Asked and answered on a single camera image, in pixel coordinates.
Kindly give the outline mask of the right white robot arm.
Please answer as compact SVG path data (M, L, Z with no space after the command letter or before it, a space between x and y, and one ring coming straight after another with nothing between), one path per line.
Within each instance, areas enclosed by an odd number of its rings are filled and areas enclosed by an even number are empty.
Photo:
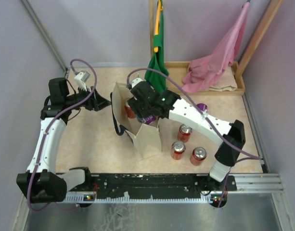
M140 78L127 87L133 95L128 104L138 118L155 116L185 124L219 146L216 161L209 172L208 185L215 191L220 190L245 144L244 124L239 120L230 123L208 113L200 113L178 94L170 90L159 93Z

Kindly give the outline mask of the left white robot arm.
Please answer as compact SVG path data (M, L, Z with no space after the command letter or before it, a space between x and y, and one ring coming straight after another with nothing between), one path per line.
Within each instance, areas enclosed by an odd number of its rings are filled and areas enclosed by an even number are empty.
M94 87L70 95L65 78L51 79L49 91L50 95L41 110L41 128L33 158L26 172L16 178L18 187L30 204L61 202L74 188L88 191L93 187L88 167L71 168L57 175L57 152L72 110L85 108L97 112L111 105Z

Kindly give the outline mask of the purple soda can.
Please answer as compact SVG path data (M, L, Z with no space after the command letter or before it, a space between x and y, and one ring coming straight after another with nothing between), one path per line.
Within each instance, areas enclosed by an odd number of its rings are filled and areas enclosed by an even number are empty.
M144 118L137 117L137 120L141 123L149 125L149 124L153 123L154 121L156 121L156 117L154 115L150 115L150 116L147 116Z
M207 113L208 111L208 106L204 103L199 103L197 104L197 107L203 112L203 113Z

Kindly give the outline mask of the cream canvas tote bag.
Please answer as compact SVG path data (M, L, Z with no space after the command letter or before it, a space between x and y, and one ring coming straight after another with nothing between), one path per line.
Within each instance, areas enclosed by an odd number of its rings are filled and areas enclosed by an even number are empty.
M117 135L127 135L136 150L138 160L143 160L162 152L162 144L159 131L159 119L146 125L137 118L128 118L125 111L125 103L132 97L125 83L115 83L110 94L114 127Z

